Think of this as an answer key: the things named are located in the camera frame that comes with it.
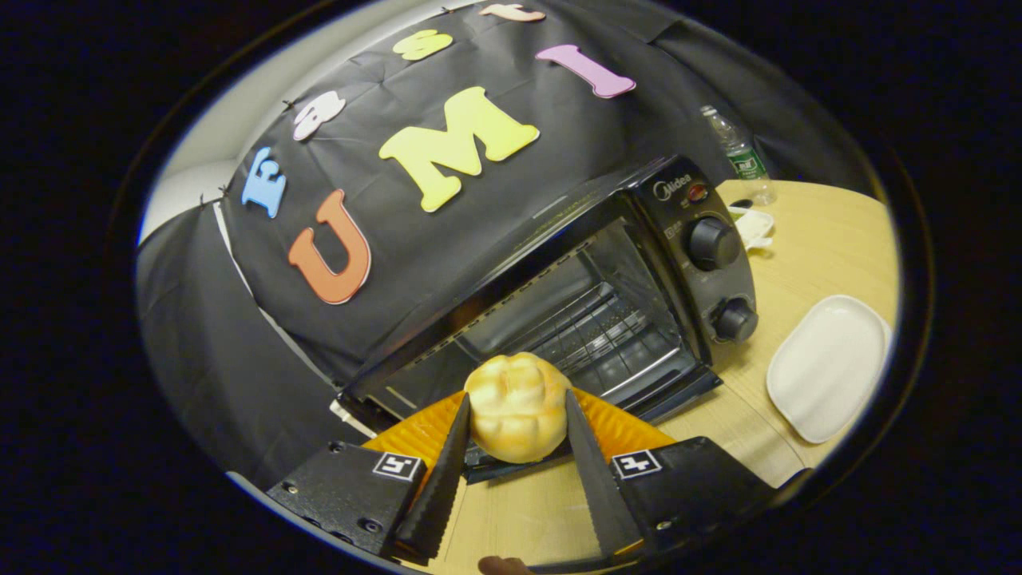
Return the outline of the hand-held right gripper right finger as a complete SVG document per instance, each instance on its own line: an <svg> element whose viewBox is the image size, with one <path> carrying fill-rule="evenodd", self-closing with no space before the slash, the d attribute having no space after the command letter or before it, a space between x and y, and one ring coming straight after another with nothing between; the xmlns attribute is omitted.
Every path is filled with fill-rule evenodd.
<svg viewBox="0 0 1022 575"><path fill-rule="evenodd" d="M704 545L776 499L777 490L710 439L676 441L595 395L565 396L567 437L607 560Z"/></svg>

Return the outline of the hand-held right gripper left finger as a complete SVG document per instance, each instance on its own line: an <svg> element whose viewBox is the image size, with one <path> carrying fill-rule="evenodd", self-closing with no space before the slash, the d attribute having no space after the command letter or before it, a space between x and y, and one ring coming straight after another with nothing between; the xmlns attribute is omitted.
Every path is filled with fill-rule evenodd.
<svg viewBox="0 0 1022 575"><path fill-rule="evenodd" d="M328 443L267 495L358 549L429 561L455 502L470 419L469 396L453 393L361 446Z"/></svg>

